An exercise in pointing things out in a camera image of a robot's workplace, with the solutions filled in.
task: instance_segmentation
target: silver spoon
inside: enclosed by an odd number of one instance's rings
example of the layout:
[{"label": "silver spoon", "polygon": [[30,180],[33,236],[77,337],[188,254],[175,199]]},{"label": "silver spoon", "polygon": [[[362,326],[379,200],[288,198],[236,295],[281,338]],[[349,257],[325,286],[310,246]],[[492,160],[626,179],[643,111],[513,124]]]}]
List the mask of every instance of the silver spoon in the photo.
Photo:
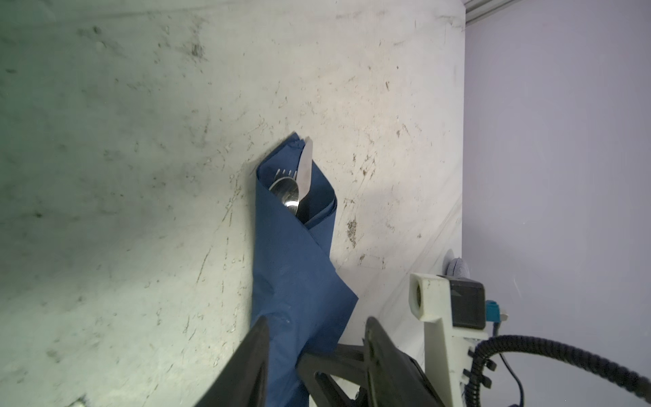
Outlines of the silver spoon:
[{"label": "silver spoon", "polygon": [[269,187],[269,190],[281,200],[281,203],[293,215],[296,215],[296,211],[298,210],[298,184],[294,177],[292,177],[291,171],[289,172],[289,176],[282,176],[276,179]]}]

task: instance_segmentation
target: folded napkin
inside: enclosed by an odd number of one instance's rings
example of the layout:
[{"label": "folded napkin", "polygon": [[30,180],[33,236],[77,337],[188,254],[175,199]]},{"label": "folded napkin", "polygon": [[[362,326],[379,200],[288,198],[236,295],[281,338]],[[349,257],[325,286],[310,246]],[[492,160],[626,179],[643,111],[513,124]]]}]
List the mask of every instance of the folded napkin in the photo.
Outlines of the folded napkin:
[{"label": "folded napkin", "polygon": [[270,329],[267,407],[308,405],[298,358],[334,351],[357,303],[330,262],[337,197],[321,170],[312,163],[305,224],[269,191],[278,169],[298,168],[304,146],[292,134],[256,172],[251,323],[264,315]]}]

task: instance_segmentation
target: black corrugated tube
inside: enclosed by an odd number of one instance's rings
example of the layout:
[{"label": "black corrugated tube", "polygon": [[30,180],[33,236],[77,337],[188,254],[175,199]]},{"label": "black corrugated tube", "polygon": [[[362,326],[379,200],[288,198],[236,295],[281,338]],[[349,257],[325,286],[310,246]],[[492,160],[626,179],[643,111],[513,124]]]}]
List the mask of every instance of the black corrugated tube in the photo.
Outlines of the black corrugated tube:
[{"label": "black corrugated tube", "polygon": [[484,377],[482,373],[484,366],[493,355],[505,352],[546,356],[569,363],[615,383],[651,404],[651,384],[649,379],[617,363],[574,346],[550,341],[549,339],[520,335],[500,335],[481,342],[475,348],[473,367],[470,371],[470,382],[465,387],[465,403],[467,407],[481,407],[479,390]]}]

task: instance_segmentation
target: metal knife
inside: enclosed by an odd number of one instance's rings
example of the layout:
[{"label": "metal knife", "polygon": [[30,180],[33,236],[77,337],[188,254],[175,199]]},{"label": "metal knife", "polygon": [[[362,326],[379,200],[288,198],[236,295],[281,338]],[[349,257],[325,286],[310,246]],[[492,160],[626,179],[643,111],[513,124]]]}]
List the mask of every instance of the metal knife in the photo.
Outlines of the metal knife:
[{"label": "metal knife", "polygon": [[298,202],[310,192],[310,183],[312,182],[312,139],[305,138],[305,147],[298,161],[298,170],[296,170],[296,184],[298,184]]}]

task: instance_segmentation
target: white table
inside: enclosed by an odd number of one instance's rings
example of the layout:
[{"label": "white table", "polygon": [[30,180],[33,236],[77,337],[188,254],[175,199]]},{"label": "white table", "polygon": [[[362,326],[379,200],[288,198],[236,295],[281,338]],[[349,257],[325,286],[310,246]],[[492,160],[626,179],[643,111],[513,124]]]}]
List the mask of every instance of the white table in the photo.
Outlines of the white table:
[{"label": "white table", "polygon": [[247,332],[253,171],[292,131],[339,198],[342,342],[411,324],[405,276],[460,254],[461,1],[175,3],[0,5],[3,405],[192,406]]}]

